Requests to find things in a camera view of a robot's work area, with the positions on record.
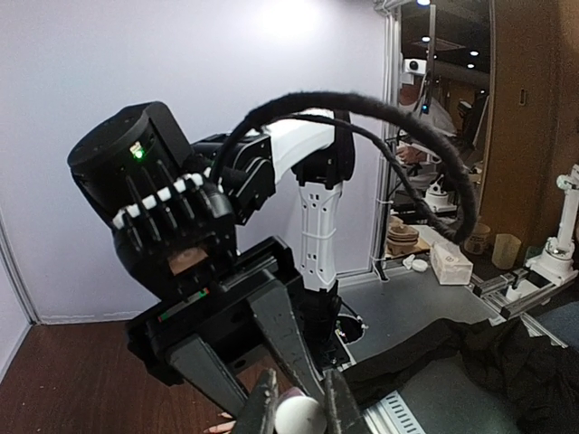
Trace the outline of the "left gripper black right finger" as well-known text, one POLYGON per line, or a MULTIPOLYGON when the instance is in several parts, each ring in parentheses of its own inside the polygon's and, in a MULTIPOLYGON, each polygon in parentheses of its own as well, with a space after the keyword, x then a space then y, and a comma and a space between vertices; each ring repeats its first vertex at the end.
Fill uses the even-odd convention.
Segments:
POLYGON ((342 372, 337 369, 324 371, 324 393, 328 433, 365 432, 365 421, 342 372))

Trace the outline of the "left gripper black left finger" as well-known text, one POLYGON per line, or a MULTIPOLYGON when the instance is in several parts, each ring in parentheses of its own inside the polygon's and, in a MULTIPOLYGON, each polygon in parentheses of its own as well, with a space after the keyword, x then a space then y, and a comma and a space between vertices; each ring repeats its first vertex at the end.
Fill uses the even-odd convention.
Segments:
POLYGON ((252 389, 242 412, 236 417, 234 434, 272 434, 278 398, 277 373, 266 369, 252 389))

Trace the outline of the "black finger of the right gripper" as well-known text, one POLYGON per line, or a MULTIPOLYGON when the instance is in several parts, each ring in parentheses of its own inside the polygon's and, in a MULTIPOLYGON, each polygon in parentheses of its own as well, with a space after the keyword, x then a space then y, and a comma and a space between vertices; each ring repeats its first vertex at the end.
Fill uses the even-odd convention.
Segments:
POLYGON ((205 397, 229 414, 240 414, 247 391, 214 349, 200 336, 191 336, 171 347, 168 364, 205 397))
POLYGON ((276 278, 247 297, 254 322, 279 368, 291 383, 317 401, 325 398, 286 287, 276 278))

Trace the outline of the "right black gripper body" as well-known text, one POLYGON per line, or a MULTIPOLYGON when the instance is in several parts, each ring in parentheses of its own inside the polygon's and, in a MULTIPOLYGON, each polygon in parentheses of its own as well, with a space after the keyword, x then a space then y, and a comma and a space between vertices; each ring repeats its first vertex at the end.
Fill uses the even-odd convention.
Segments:
POLYGON ((282 239, 269 237, 239 257, 221 281, 224 292, 210 288, 189 305, 160 302, 128 321, 127 348, 167 386, 185 382, 169 366, 168 350, 192 335, 209 344, 233 373, 241 373, 262 358, 265 345, 247 298, 274 280, 288 289, 291 300, 303 292, 292 249, 282 239))

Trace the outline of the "white nail polish cap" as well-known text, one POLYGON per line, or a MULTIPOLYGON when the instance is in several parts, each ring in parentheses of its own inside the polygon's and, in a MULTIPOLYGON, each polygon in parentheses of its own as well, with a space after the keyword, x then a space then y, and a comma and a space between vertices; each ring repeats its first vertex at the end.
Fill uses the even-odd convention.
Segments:
POLYGON ((324 409, 313 398, 291 397, 276 410, 275 430, 278 434, 324 434, 326 429, 324 409))

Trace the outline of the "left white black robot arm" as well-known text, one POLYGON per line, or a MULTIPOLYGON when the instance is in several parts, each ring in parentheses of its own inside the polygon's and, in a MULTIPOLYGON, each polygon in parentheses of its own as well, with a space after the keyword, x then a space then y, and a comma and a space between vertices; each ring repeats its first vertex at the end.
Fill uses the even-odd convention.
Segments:
POLYGON ((260 351, 302 391, 348 363, 334 238, 354 143, 343 109, 292 108, 189 141, 164 103, 121 109, 67 164, 127 273, 157 298, 128 349, 232 415, 260 351))

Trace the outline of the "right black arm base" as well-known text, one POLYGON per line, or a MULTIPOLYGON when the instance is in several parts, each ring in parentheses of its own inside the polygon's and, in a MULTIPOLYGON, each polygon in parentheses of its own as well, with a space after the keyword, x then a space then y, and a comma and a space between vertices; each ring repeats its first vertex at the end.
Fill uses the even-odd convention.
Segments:
POLYGON ((337 288, 320 290, 315 296, 313 362, 320 373, 330 368, 345 370, 356 362, 348 346, 365 336, 368 325, 343 301, 337 288))

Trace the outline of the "person's bare hand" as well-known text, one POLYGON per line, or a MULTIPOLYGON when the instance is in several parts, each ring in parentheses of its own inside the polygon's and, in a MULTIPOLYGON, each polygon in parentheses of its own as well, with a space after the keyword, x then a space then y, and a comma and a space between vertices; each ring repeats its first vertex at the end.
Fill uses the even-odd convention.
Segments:
POLYGON ((236 419, 229 413, 222 412, 219 417, 223 419, 222 422, 213 425, 204 430, 206 434, 231 434, 236 424, 236 419))

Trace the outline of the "stacked brown bowls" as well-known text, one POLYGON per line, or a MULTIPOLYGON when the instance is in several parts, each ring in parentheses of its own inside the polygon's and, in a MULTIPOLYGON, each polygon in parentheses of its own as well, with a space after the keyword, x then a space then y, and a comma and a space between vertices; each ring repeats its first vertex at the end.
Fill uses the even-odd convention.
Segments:
POLYGON ((391 216, 386 234, 386 249, 393 258, 411 254, 420 238, 419 232, 400 218, 391 216))

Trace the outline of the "white tissue box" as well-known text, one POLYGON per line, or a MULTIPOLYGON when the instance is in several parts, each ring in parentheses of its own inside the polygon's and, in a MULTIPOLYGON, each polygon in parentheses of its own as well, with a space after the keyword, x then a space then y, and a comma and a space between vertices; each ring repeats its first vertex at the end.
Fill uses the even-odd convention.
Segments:
POLYGON ((433 272, 443 286, 466 286, 470 283, 473 264, 451 242, 436 241, 431 246, 430 260, 433 272))

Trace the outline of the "black cloth on floor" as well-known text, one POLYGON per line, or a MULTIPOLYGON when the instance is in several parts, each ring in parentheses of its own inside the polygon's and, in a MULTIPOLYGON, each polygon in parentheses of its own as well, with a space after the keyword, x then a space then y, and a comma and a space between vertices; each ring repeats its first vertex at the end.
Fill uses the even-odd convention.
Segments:
POLYGON ((513 405, 522 432, 578 431, 578 353, 530 335, 518 318, 498 325, 441 318, 344 376, 358 406, 367 409, 428 364, 455 355, 472 382, 513 405))

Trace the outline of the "translucent yellowish cup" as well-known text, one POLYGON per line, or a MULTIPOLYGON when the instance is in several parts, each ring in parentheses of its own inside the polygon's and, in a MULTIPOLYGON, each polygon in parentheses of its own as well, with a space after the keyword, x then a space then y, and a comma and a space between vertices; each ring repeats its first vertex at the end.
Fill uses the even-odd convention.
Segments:
POLYGON ((491 262, 497 269, 512 269, 517 260, 521 240, 512 234, 496 235, 491 262))

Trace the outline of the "left aluminium corner post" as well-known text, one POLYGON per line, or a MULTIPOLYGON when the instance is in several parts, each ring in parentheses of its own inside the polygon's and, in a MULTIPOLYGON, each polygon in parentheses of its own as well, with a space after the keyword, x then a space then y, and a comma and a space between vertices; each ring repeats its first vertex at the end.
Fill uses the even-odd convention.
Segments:
POLYGON ((1 262, 5 268, 8 280, 12 286, 15 297, 17 298, 22 310, 24 311, 28 322, 31 325, 44 325, 39 311, 33 302, 31 293, 25 283, 24 276, 20 270, 17 258, 14 254, 13 246, 5 225, 4 215, 0 218, 1 230, 1 262))

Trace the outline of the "person behind right post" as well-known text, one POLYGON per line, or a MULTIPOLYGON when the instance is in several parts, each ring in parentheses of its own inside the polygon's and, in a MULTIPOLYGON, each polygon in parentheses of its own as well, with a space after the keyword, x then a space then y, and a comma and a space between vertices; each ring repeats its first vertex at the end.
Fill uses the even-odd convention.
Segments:
MULTIPOLYGON (((399 91, 399 108, 410 113, 421 122, 428 123, 439 133, 454 137, 457 133, 451 115, 428 94, 429 87, 424 83, 426 78, 427 61, 421 59, 403 60, 401 88, 399 91)), ((422 163, 436 163, 438 156, 425 151, 422 145, 399 146, 397 156, 406 165, 422 163)))

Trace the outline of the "white robot on rail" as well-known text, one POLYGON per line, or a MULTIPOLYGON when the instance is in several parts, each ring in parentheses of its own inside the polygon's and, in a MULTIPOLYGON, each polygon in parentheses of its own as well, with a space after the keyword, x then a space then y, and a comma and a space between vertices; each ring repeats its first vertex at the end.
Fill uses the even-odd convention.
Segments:
POLYGON ((559 175, 556 186, 565 194, 558 233, 547 239, 541 253, 527 260, 527 274, 508 286, 506 298, 511 305, 538 301, 545 303, 557 290, 578 275, 574 269, 574 230, 578 214, 578 164, 568 175, 559 175))

